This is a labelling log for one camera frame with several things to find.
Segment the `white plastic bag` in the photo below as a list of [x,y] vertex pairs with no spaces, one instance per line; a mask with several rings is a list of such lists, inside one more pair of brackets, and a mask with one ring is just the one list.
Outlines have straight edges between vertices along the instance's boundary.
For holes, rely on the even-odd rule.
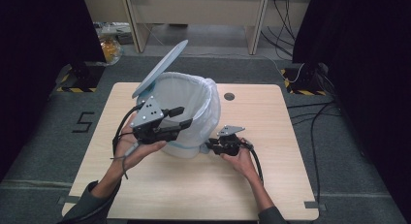
[[182,130],[176,141],[168,142],[163,151],[180,158],[195,157],[220,120],[220,99],[212,79],[181,73],[163,73],[151,90],[142,93],[137,103],[154,96],[161,109],[184,107],[184,113],[163,119],[160,127],[175,126],[193,118],[188,129]]

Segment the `human hand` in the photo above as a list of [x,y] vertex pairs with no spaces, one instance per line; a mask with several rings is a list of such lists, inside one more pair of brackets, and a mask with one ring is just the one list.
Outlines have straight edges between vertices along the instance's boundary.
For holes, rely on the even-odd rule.
[[[127,124],[121,130],[121,138],[118,141],[117,148],[115,151],[115,158],[121,158],[124,156],[126,151],[137,141],[137,139],[133,135],[133,129],[130,127],[131,122],[136,117],[136,114],[133,113]],[[138,165],[145,156],[153,153],[155,151],[160,150],[163,148],[167,143],[165,141],[157,142],[154,144],[142,144],[136,150],[134,150],[129,156],[124,159],[124,170],[129,170],[136,165]]]
[[241,147],[236,156],[231,156],[224,153],[220,154],[220,156],[224,160],[231,163],[233,165],[233,168],[237,172],[245,176],[248,180],[253,179],[255,177],[258,178],[258,174],[251,160],[250,150],[248,150],[247,148]]

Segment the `sleeve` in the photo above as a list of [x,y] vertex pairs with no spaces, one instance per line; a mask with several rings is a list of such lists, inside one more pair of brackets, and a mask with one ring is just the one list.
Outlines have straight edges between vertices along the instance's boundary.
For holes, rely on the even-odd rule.
[[84,192],[82,193],[79,201],[76,203],[75,206],[73,206],[63,217],[63,221],[67,221],[72,218],[78,218],[85,216],[93,211],[95,211],[97,208],[100,208],[101,206],[107,205],[104,210],[101,211],[102,215],[105,215],[104,218],[107,218],[107,214],[110,210],[111,204],[114,201],[115,195],[117,194],[117,191],[120,187],[120,182],[117,184],[116,188],[112,192],[112,194],[107,197],[107,198],[96,198],[91,194],[91,190],[97,185],[98,181],[93,181],[87,185],[87,187],[84,189]]
[[266,208],[258,214],[260,224],[287,223],[277,207]]

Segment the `plastic lid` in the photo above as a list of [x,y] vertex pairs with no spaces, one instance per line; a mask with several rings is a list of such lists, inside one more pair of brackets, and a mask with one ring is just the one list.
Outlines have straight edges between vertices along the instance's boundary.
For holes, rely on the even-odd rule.
[[181,54],[185,46],[187,46],[188,40],[180,42],[176,45],[163,59],[154,67],[154,69],[148,74],[147,77],[140,83],[136,91],[133,93],[133,99],[139,96],[144,90],[146,90],[156,79],[163,73]]

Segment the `hole in table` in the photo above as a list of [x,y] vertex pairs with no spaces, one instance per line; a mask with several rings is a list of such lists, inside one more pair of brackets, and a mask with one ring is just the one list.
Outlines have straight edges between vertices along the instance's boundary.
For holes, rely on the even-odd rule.
[[229,92],[229,93],[224,94],[224,98],[228,101],[232,101],[236,98],[236,96],[233,93]]

